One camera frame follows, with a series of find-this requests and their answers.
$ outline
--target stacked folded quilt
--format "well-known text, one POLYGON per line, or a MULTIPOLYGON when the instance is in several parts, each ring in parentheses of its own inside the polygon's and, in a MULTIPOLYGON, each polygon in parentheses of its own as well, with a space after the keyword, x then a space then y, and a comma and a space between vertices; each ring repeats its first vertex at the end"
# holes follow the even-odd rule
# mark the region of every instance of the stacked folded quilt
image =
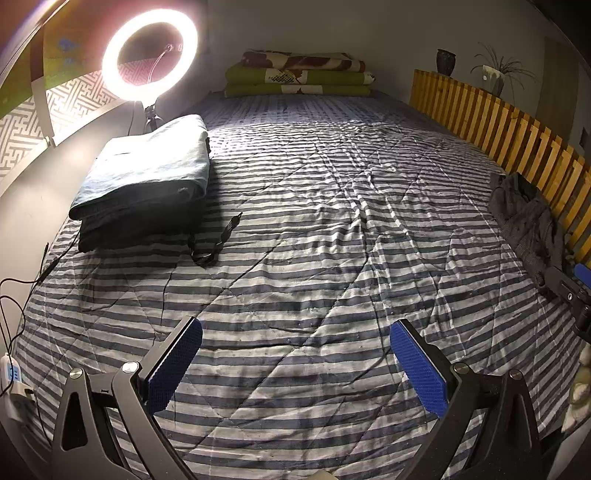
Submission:
POLYGON ((365 63, 346 53, 301 55, 249 50, 226 72, 226 97, 307 93, 369 96, 375 81, 365 63))
POLYGON ((209 180, 207 140, 198 115, 110 140, 70 207, 70 218, 82 221, 80 251, 130 247, 148 235, 195 228, 209 180))

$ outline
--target bed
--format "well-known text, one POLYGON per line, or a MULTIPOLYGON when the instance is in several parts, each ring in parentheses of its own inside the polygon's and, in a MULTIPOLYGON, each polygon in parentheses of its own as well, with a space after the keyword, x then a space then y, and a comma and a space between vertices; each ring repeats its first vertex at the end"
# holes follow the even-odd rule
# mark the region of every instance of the bed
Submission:
MULTIPOLYGON (((198 250, 243 212, 241 223, 208 268, 185 235, 65 254, 33 292, 15 350, 49 435, 72 368, 138 360, 187 314, 203 346, 157 420, 198 478, 392 478, 436 421, 390 350, 400 318, 452 362, 520 369, 549 432, 582 344, 568 307, 536 292, 488 212, 497 164, 385 96, 212 94, 195 113, 212 149, 198 250)), ((46 262, 78 228, 64 223, 46 262)), ((42 438, 36 417, 30 428, 42 438)))

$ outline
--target ring light stand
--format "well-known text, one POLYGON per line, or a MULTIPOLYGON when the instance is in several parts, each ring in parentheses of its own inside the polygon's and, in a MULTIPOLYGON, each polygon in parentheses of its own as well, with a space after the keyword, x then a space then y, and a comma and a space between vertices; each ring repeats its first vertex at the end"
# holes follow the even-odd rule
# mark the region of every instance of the ring light stand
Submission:
POLYGON ((164 123, 156 113, 156 100, 187 73, 197 53, 197 43, 197 30, 191 19, 181 12, 169 9, 151 10, 138 15, 123 25, 109 42, 102 65, 105 85, 123 100, 142 102, 146 116, 144 133, 153 132, 164 123), (181 57, 173 70, 157 82, 146 85, 127 83, 119 73, 118 58, 121 49, 138 30, 155 23, 168 23, 179 31, 183 39, 181 57))

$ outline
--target metal screw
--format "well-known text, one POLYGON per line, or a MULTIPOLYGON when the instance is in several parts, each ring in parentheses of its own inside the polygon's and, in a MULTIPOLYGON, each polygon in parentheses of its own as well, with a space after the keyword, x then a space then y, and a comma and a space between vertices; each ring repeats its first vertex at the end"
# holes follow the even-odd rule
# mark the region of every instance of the metal screw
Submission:
POLYGON ((81 368, 75 368, 70 372, 70 378, 72 380, 75 380, 76 378, 80 378, 82 376, 82 369, 81 368))
POLYGON ((454 364, 453 369, 458 375, 466 375, 470 371, 470 367, 463 362, 454 364))
POLYGON ((126 374, 132 374, 134 372, 136 372, 139 368, 139 363, 138 362, 127 362, 126 364, 123 364, 123 366, 121 367, 121 370, 123 370, 126 374))
POLYGON ((523 373, 521 373, 519 370, 517 369, 512 369, 509 371, 509 376, 513 379, 513 380, 521 380, 523 378, 523 373))

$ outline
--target wall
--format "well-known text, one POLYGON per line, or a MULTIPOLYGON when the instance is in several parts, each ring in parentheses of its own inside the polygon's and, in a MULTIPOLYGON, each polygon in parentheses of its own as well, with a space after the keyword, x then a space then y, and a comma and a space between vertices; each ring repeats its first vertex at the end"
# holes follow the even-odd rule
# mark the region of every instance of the wall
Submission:
MULTIPOLYGON (((544 36, 561 38, 526 0, 210 0, 213 89, 246 48, 347 51, 365 60, 376 87, 408 101, 415 68, 435 70, 438 48, 457 55, 453 77, 478 86, 470 70, 490 43, 500 56, 515 57, 539 82, 524 79, 515 104, 535 114, 544 67, 544 36)), ((511 88, 503 93, 513 102, 511 88)))
POLYGON ((584 155, 587 163, 591 161, 591 77, 582 64, 579 65, 579 95, 577 108, 574 111, 573 129, 570 133, 569 144, 580 154, 584 155), (583 127, 589 134, 587 140, 587 154, 579 145, 583 127))

